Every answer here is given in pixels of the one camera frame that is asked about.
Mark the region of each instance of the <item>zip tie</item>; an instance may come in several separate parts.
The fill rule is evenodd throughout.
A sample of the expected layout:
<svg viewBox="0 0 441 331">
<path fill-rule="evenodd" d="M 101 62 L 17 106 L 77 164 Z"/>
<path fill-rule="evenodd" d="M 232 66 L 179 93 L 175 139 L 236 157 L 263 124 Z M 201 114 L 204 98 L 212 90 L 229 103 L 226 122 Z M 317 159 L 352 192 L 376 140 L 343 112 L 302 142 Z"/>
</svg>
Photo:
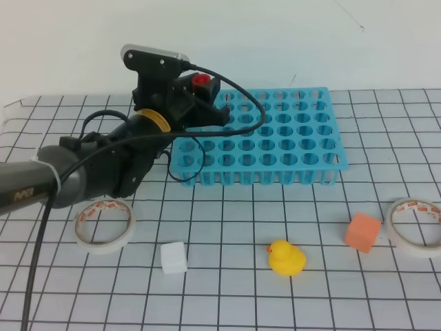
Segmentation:
<svg viewBox="0 0 441 331">
<path fill-rule="evenodd" d="M 40 161 L 39 157 L 37 155 L 34 155 L 33 157 L 31 157 L 30 160 L 34 161 L 34 162 L 37 162 L 37 163 L 40 163 L 40 164 L 44 164 L 44 165 L 48 166 L 52 170 L 52 172 L 54 174 L 54 177 L 55 177 L 55 180 L 57 181 L 57 186 L 58 186 L 57 194 L 60 193 L 60 191 L 61 191 L 61 180 L 60 180 L 60 176 L 58 175 L 57 169 L 55 169 L 55 167 L 52 164 L 48 163 L 48 162 Z"/>
</svg>

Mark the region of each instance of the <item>black cable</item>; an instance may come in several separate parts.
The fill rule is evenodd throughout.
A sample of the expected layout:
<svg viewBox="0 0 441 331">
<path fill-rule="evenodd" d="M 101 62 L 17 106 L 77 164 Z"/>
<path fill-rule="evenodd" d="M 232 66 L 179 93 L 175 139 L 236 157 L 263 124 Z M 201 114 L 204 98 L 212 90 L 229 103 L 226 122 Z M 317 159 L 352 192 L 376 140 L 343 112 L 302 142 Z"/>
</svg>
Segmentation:
<svg viewBox="0 0 441 331">
<path fill-rule="evenodd" d="M 35 239 L 34 252 L 32 253 L 32 259 L 30 261 L 28 282 L 26 283 L 25 300 L 23 303 L 23 314 L 21 315 L 21 327 L 20 331 L 28 331 L 29 313 L 30 313 L 30 303 L 32 298 L 32 289 L 34 287 L 35 272 L 37 271 L 37 263 L 39 261 L 41 244 L 43 243 L 44 232 L 46 230 L 46 225 L 48 224 L 49 213 L 52 209 L 52 205 L 57 197 L 57 189 L 54 188 L 46 202 L 44 208 L 43 216 L 41 217 L 41 223 L 39 228 L 39 233 Z"/>
<path fill-rule="evenodd" d="M 85 127 L 89 124 L 89 122 L 91 120 L 93 120 L 94 118 L 97 118 L 99 116 L 118 117 L 119 119 L 122 119 L 127 124 L 127 129 L 129 129 L 129 127 L 128 127 L 129 118 L 127 117 L 127 115 L 124 115 L 122 112 L 117 112 L 116 110 L 111 110 L 111 109 L 99 110 L 99 111 L 94 112 L 93 114 L 91 114 L 85 118 L 85 120 L 83 122 L 83 127 L 81 128 L 81 133 L 80 133 L 80 137 L 79 137 L 80 140 L 83 138 Z"/>
<path fill-rule="evenodd" d="M 161 155 L 162 155 L 162 154 L 167 155 L 167 158 L 168 158 L 168 162 L 167 162 L 167 173 L 168 173 L 168 175 L 169 175 L 172 179 L 174 179 L 175 181 L 177 181 L 178 183 L 187 183 L 188 181 L 191 181 L 193 178 L 196 178 L 196 177 L 202 172 L 202 169 L 204 168 L 204 165 L 205 165 L 205 149 L 204 149 L 204 147 L 202 146 L 202 144 L 199 142 L 198 139 L 196 139 L 196 138 L 193 137 L 193 140 L 194 140 L 195 142 L 197 142 L 197 144 L 199 145 L 199 148 L 202 150 L 202 162 L 201 162 L 201 167 L 199 168 L 198 172 L 197 172 L 196 174 L 194 174 L 193 176 L 191 176 L 190 178 L 187 178 L 187 179 L 180 179 L 180 178 L 177 178 L 177 177 L 173 176 L 173 174 L 170 172 L 170 164 L 172 163 L 172 155 L 170 154 L 170 152 L 169 152 L 168 150 L 164 150 L 164 151 L 161 153 Z"/>
<path fill-rule="evenodd" d="M 217 77 L 221 81 L 224 81 L 225 83 L 227 83 L 228 85 L 230 85 L 231 87 L 235 88 L 237 91 L 242 93 L 244 96 L 246 96 L 260 110 L 260 121 L 252 126 L 249 126 L 248 128 L 243 128 L 243 129 L 239 129 L 239 130 L 232 130 L 232 131 L 202 131 L 202 132 L 176 132 L 176 133 L 169 132 L 169 133 L 160 133 L 160 134 L 144 134 L 141 136 L 134 136 L 134 137 L 128 137 L 125 139 L 121 139 L 120 141 L 115 141 L 113 143 L 110 143 L 109 145 L 103 146 L 99 150 L 93 152 L 92 154 L 89 154 L 87 157 L 85 157 L 84 159 L 82 159 L 79 162 L 77 162 L 76 164 L 74 164 L 64 174 L 62 174 L 60 176 L 61 184 L 63 184 L 72 173 L 77 171 L 81 166 L 83 166 L 85 163 L 87 163 L 91 159 L 95 158 L 97 155 L 100 155 L 102 152 L 105 152 L 106 150 L 111 150 L 112 148 L 124 145 L 124 144 L 132 142 L 132 141 L 138 141 L 138 140 L 144 140 L 144 139 L 148 140 L 148 139 L 169 139 L 169 138 L 193 138 L 193 140 L 195 140 L 198 143 L 198 145 L 202 147 L 201 143 L 196 139 L 196 137 L 230 137 L 230 136 L 235 136 L 237 134 L 245 134 L 245 133 L 254 131 L 255 129 L 261 127 L 262 124 L 264 124 L 265 110 L 263 109 L 262 105 L 256 100 L 256 98 L 254 98 L 248 91 L 246 91 L 244 88 L 240 87 L 239 85 L 237 85 L 233 81 L 230 81 L 227 77 L 224 77 L 221 74 L 218 74 L 217 72 L 214 72 L 212 70 L 208 70 L 208 69 L 205 69 L 205 68 L 202 68 L 199 66 L 195 66 L 194 64 L 190 64 L 188 62 L 183 61 L 183 63 L 185 64 L 186 70 L 197 70 L 197 71 L 204 72 L 206 74 L 210 74 L 213 77 Z M 88 120 L 89 118 L 91 118 L 91 119 L 94 118 L 95 114 L 96 114 L 96 112 L 94 114 L 88 116 L 86 120 Z M 82 132 L 84 132 L 85 124 L 87 124 L 87 123 L 85 122 L 83 124 Z M 203 152 L 203 162 L 202 162 L 201 168 L 190 179 L 193 179 L 198 174 L 200 174 L 203 169 L 203 165 L 205 164 L 205 150 L 203 148 L 201 148 L 201 149 Z M 21 320 L 20 331 L 28 331 L 29 311 L 30 311 L 30 303 L 31 303 L 31 298 L 32 298 L 32 288 L 34 286 L 35 272 L 37 271 L 37 263 L 38 263 L 38 259 L 39 259 L 41 243 L 43 242 L 46 224 L 48 222 L 49 213 L 52 208 L 52 204 L 54 203 L 56 195 L 57 195 L 56 191 L 52 192 L 48 198 L 48 201 L 46 202 L 46 207 L 43 212 L 43 217 L 41 219 L 39 232 L 38 232 L 37 238 L 35 239 L 35 249 L 32 254 L 32 260 L 31 260 L 31 264 L 30 264 L 30 268 L 29 268 L 28 282 L 26 284 L 26 292 L 25 292 L 25 299 L 24 299 L 24 304 L 23 304 L 23 315 L 22 315 L 22 320 Z"/>
</svg>

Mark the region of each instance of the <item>white tape roll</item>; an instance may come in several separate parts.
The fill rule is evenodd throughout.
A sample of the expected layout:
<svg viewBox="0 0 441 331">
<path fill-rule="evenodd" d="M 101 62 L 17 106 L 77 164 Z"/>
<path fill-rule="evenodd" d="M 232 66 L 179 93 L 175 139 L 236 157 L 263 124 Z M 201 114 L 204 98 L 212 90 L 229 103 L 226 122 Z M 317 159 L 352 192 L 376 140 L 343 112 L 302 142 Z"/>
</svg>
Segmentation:
<svg viewBox="0 0 441 331">
<path fill-rule="evenodd" d="M 100 210 L 104 209 L 117 209 L 126 212 L 129 215 L 129 220 L 127 222 L 127 229 L 125 232 L 113 241 L 108 241 L 105 243 L 91 243 L 84 240 L 81 236 L 80 229 L 88 217 L 96 214 Z M 132 239 L 135 232 L 136 217 L 133 213 L 133 209 L 129 207 L 124 201 L 117 199 L 105 199 L 100 201 L 95 201 L 89 205 L 85 210 L 79 213 L 74 219 L 74 229 L 76 242 L 84 247 L 89 253 L 92 254 L 109 254 L 115 252 L 126 245 L 130 239 Z"/>
<path fill-rule="evenodd" d="M 418 212 L 426 212 L 441 223 L 441 211 L 436 204 L 427 200 L 415 198 L 404 198 L 398 200 L 389 208 L 389 210 L 387 210 L 386 221 L 384 222 L 387 236 L 391 240 L 392 244 L 401 249 L 403 252 L 415 257 L 430 258 L 441 255 L 441 238 L 439 243 L 424 246 L 417 243 L 412 243 L 398 233 L 393 224 L 393 218 L 399 215 L 403 210 L 409 209 Z"/>
</svg>

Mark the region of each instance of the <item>rubber duck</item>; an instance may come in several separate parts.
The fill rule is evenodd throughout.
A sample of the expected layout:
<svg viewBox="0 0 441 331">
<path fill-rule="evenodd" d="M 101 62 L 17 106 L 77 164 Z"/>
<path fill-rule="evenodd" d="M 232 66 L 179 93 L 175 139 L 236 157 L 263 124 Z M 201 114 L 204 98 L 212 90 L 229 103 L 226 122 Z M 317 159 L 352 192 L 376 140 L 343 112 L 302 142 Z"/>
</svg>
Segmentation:
<svg viewBox="0 0 441 331">
<path fill-rule="evenodd" d="M 267 247 L 269 266 L 283 276 L 299 274 L 306 265 L 306 256 L 286 240 L 277 240 Z"/>
</svg>

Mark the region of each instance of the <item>grid paper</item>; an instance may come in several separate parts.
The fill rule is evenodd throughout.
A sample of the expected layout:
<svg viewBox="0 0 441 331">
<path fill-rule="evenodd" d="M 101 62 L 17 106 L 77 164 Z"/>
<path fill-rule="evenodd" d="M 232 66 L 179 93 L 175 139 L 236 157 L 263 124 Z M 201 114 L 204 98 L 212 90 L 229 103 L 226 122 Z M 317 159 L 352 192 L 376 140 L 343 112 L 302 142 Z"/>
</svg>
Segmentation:
<svg viewBox="0 0 441 331">
<path fill-rule="evenodd" d="M 441 202 L 441 90 L 331 92 L 350 163 L 337 183 L 186 188 L 157 160 L 130 202 L 136 234 L 96 256 L 73 237 L 84 204 L 53 210 L 32 297 L 32 331 L 441 330 L 441 258 L 414 259 L 382 229 L 370 254 L 342 239 L 356 212 L 383 219 L 399 198 Z M 78 136 L 104 108 L 132 114 L 128 95 L 43 96 L 9 105 L 0 161 L 25 161 L 60 136 Z M 95 119 L 88 130 L 112 131 Z M 42 207 L 0 216 L 0 330 L 19 329 Z M 406 217 L 401 233 L 440 238 L 429 219 Z M 125 227 L 120 214 L 88 221 L 95 240 Z M 308 258 L 296 277 L 269 269 L 266 246 L 286 238 Z M 184 241 L 189 270 L 163 275 L 160 244 Z"/>
</svg>

